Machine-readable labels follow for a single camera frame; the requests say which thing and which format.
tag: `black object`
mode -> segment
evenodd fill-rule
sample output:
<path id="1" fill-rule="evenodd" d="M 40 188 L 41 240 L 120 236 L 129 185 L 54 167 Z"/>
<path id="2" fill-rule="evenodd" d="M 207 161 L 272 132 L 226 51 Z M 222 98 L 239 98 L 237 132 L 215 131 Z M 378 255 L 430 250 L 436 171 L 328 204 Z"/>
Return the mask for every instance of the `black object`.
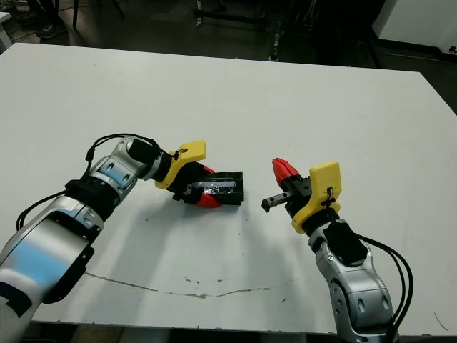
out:
<path id="1" fill-rule="evenodd" d="M 316 230 L 318 227 L 321 227 L 324 224 L 327 224 L 329 222 L 333 222 L 337 219 L 339 219 L 340 216 L 336 213 L 335 209 L 332 209 L 331 207 L 327 209 L 323 209 L 322 211 L 319 211 L 315 214 L 312 214 L 301 226 L 303 231 L 305 231 L 305 234 L 307 234 L 309 237 L 313 234 L 314 230 Z M 316 252 L 315 246 L 311 247 L 311 250 Z"/>
<path id="2" fill-rule="evenodd" d="M 67 188 L 66 196 L 91 207 L 104 222 L 120 202 L 114 188 L 96 177 L 71 180 L 65 188 Z"/>
<path id="3" fill-rule="evenodd" d="M 0 282 L 0 297 L 8 299 L 6 304 L 16 312 L 19 318 L 31 306 L 31 300 L 27 294 L 6 282 Z"/>
<path id="4" fill-rule="evenodd" d="M 158 146 L 147 144 L 139 139 L 134 139 L 127 153 L 132 159 L 149 166 L 152 166 L 157 159 L 161 159 L 156 173 L 152 176 L 152 179 L 158 182 L 161 182 L 169 172 L 173 159 L 170 154 L 163 152 Z"/>
<path id="5" fill-rule="evenodd" d="M 323 231 L 327 239 L 328 248 L 343 262 L 350 265 L 362 263 L 368 249 L 360 242 L 347 223 L 333 221 Z"/>
<path id="6" fill-rule="evenodd" d="M 244 200 L 243 172 L 207 174 L 192 184 L 197 194 L 210 194 L 222 205 L 241 205 Z"/>
<path id="7" fill-rule="evenodd" d="M 282 179 L 281 189 L 284 191 L 274 197 L 262 200 L 262 208 L 268 212 L 271 207 L 279 204 L 286 204 L 286 210 L 291 217 L 309 203 L 311 198 L 311 180 L 309 177 L 303 178 L 300 175 L 293 175 Z"/>

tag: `wire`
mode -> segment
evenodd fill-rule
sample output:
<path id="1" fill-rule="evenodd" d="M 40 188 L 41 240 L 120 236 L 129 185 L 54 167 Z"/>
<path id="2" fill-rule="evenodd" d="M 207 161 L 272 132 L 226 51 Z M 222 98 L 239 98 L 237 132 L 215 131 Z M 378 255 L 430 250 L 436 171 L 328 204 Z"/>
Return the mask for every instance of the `wire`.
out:
<path id="1" fill-rule="evenodd" d="M 408 262 L 396 250 L 390 248 L 389 246 L 387 246 L 385 244 L 375 241 L 374 239 L 364 237 L 360 234 L 356 234 L 356 233 L 354 233 L 354 234 L 356 235 L 356 237 L 358 239 L 361 239 L 362 241 L 365 241 L 368 244 L 374 245 L 375 247 L 378 247 L 379 249 L 382 249 L 385 252 L 392 253 L 393 255 L 398 257 L 400 259 L 401 263 L 403 263 L 403 265 L 405 266 L 406 273 L 408 275 L 408 294 L 406 296 L 406 301 L 405 301 L 404 307 L 398 314 L 397 320 L 395 321 L 395 323 L 393 323 L 393 322 L 391 323 L 391 325 L 388 328 L 387 333 L 386 333 L 386 342 L 387 343 L 393 342 L 395 339 L 395 335 L 398 330 L 398 327 L 400 326 L 401 322 L 405 318 L 406 312 L 408 312 L 409 306 L 411 305 L 411 300 L 413 299 L 413 288 L 414 288 L 413 272 L 411 271 L 411 268 L 409 267 Z"/>
<path id="2" fill-rule="evenodd" d="M 401 280 L 401 299 L 400 299 L 400 303 L 398 304 L 398 308 L 392 317 L 391 323 L 393 323 L 395 321 L 395 319 L 397 319 L 398 315 L 400 314 L 401 308 L 403 307 L 403 304 L 405 302 L 406 285 L 405 285 L 405 277 L 403 275 L 403 271 L 401 270 L 401 267 L 400 267 L 400 264 L 398 263 L 397 258 L 391 252 L 387 252 L 387 253 L 389 255 L 391 255 L 392 260 L 395 262 L 395 265 L 397 266 L 398 273 L 400 274 L 400 280 Z"/>
<path id="3" fill-rule="evenodd" d="M 32 34 L 35 34 L 35 33 L 36 33 L 36 31 L 30 32 L 30 33 L 28 33 L 28 34 L 26 34 L 26 35 L 24 35 L 24 36 L 22 36 L 20 38 L 12 39 L 11 41 L 20 42 L 20 41 L 23 41 L 26 37 L 31 36 Z"/>
<path id="4" fill-rule="evenodd" d="M 54 193 L 46 198 L 38 200 L 36 203 L 32 204 L 31 206 L 29 206 L 25 210 L 23 210 L 23 212 L 19 215 L 19 217 L 16 220 L 16 230 L 19 231 L 20 229 L 22 229 L 22 227 L 24 227 L 24 220 L 25 220 L 27 214 L 29 214 L 29 212 L 32 209 L 34 209 L 35 207 L 37 207 L 40 204 L 43 204 L 44 202 L 47 202 L 48 200 L 58 197 L 59 195 L 65 194 L 65 192 L 66 192 L 66 190 Z"/>
<path id="5" fill-rule="evenodd" d="M 91 147 L 89 148 L 89 150 L 87 151 L 86 153 L 86 158 L 85 160 L 87 161 L 87 167 L 86 167 L 86 170 L 84 171 L 84 173 L 82 174 L 81 178 L 80 179 L 83 179 L 84 177 L 87 177 L 87 175 L 89 175 L 89 172 L 91 171 L 91 167 L 92 167 L 92 161 L 94 160 L 94 155 L 95 155 L 95 149 L 98 147 L 98 146 L 101 146 L 102 144 L 106 143 L 107 141 L 110 141 L 112 139 L 115 139 L 115 138 L 124 138 L 124 137 L 127 137 L 127 136 L 132 136 L 132 137 L 136 137 L 136 138 L 139 138 L 139 139 L 143 139 L 144 141 L 147 141 L 148 143 L 150 143 L 150 145 L 152 146 L 155 146 L 157 148 L 159 148 L 162 153 L 164 154 L 167 154 L 163 149 L 161 149 L 159 147 L 159 145 L 156 143 L 156 141 L 154 141 L 153 139 L 151 138 L 147 138 L 147 137 L 143 137 L 143 136 L 140 136 L 138 134 L 109 134 L 107 136 L 103 136 L 103 137 L 100 137 L 98 138 L 92 145 Z M 35 207 L 37 207 L 38 205 L 40 204 L 43 204 L 44 202 L 47 202 L 48 200 L 51 200 L 55 197 L 58 197 L 60 195 L 63 195 L 67 192 L 67 189 L 64 190 L 64 191 L 60 191 L 60 192 L 57 192 L 55 194 L 52 194 L 46 198 L 43 198 L 37 202 L 35 202 L 34 204 L 32 204 L 30 207 L 28 207 L 27 209 L 23 210 L 23 212 L 19 215 L 19 217 L 17 218 L 16 220 L 16 230 L 19 231 L 20 229 L 22 229 L 24 227 L 24 221 L 25 221 L 25 218 L 27 216 L 27 214 L 29 214 L 29 212 L 34 209 Z"/>

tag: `dark floor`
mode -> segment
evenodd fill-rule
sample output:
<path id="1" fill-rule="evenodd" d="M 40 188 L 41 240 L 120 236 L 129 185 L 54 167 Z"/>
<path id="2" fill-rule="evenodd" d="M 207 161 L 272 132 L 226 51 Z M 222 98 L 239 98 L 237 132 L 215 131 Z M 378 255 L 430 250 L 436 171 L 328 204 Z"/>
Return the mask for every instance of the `dark floor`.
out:
<path id="1" fill-rule="evenodd" d="M 71 28 L 73 1 L 60 1 L 60 17 L 69 34 L 44 41 L 35 34 L 33 26 L 21 28 L 11 20 L 5 24 L 11 40 L 28 43 L 90 46 L 105 49 L 148 51 L 167 54 L 223 57 L 230 59 L 267 60 L 274 31 L 267 33 L 250 24 L 204 19 L 196 28 L 192 10 L 194 0 L 120 0 L 125 12 L 122 19 L 111 0 L 81 0 L 78 31 Z M 234 14 L 255 16 L 255 0 L 229 1 L 228 10 Z M 273 9 L 273 17 L 278 10 Z M 216 0 L 203 0 L 204 9 L 214 9 Z M 457 113 L 457 64 L 434 60 L 432 54 L 419 54 L 398 49 L 377 48 L 378 57 L 387 69 L 421 72 L 447 104 Z M 293 63 L 315 63 L 316 56 L 309 34 L 285 34 L 281 40 L 279 60 Z M 375 64 L 365 44 L 347 49 L 341 63 L 346 66 L 373 68 Z"/>

